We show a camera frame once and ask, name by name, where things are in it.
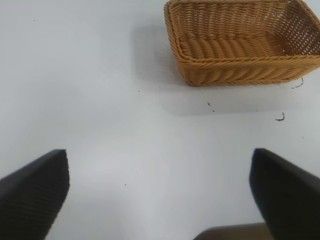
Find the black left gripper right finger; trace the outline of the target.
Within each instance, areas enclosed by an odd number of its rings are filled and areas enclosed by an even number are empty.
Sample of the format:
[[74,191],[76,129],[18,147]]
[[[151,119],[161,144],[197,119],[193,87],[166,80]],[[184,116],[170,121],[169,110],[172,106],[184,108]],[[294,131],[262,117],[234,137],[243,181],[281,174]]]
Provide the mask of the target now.
[[264,148],[254,150],[249,185],[276,240],[320,238],[320,179]]

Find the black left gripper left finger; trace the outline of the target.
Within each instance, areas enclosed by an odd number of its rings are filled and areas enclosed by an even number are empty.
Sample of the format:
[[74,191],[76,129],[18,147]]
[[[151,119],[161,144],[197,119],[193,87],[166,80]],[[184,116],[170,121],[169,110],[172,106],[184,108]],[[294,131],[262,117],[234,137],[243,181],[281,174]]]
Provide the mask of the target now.
[[44,240],[70,188],[66,150],[55,149],[0,180],[0,238]]

